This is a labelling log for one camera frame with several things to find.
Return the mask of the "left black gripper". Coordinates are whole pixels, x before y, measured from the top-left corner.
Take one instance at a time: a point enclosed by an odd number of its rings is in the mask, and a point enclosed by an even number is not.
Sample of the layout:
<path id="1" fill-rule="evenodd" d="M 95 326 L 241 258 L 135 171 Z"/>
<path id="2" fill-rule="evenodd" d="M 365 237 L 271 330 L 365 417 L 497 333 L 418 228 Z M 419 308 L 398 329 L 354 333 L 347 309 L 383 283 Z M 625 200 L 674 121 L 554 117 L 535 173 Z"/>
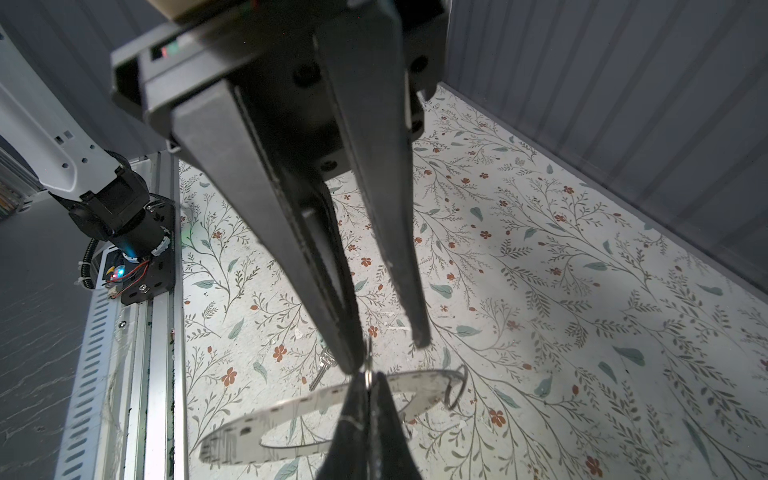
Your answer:
<path id="1" fill-rule="evenodd" d="M 320 24 L 314 43 L 336 120 L 313 45 Z M 211 2 L 118 48 L 111 67 L 113 101 L 175 137 L 278 262 L 339 367 L 353 374 L 365 355 L 362 327 L 322 180 L 348 171 L 343 140 L 413 343 L 430 345 L 413 244 L 410 85 L 394 2 Z M 291 161 L 277 130 L 322 178 Z"/>

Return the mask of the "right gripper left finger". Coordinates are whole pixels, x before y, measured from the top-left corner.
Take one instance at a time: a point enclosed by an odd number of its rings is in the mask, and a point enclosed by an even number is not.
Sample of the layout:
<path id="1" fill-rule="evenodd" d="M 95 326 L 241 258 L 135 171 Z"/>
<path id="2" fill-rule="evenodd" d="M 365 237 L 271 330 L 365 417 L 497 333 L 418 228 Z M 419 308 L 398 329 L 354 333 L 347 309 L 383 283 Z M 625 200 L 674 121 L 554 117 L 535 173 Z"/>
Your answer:
<path id="1" fill-rule="evenodd" d="M 369 391 L 363 373 L 350 382 L 325 460 L 317 480 L 366 479 Z"/>

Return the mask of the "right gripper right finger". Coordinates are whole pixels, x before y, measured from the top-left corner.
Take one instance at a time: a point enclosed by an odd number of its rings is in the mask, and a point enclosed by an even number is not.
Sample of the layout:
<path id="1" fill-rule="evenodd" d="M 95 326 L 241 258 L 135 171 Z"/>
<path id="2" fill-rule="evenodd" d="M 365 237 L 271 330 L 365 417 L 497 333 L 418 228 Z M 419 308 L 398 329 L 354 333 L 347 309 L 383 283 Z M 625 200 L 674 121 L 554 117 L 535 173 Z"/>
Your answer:
<path id="1" fill-rule="evenodd" d="M 368 478 L 421 480 L 383 373 L 375 373 L 372 377 L 368 406 Z"/>

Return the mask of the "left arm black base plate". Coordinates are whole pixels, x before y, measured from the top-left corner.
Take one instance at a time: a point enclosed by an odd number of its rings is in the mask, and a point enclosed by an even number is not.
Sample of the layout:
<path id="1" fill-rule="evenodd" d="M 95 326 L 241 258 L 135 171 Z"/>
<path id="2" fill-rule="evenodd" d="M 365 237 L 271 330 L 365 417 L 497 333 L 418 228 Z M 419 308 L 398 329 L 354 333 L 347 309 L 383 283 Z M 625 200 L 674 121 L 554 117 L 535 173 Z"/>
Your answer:
<path id="1" fill-rule="evenodd" d="M 148 256 L 128 257 L 116 247 L 106 252 L 100 283 L 112 300 L 128 306 L 149 301 L 175 286 L 176 202 L 150 193 L 147 217 L 161 227 L 164 237 Z"/>

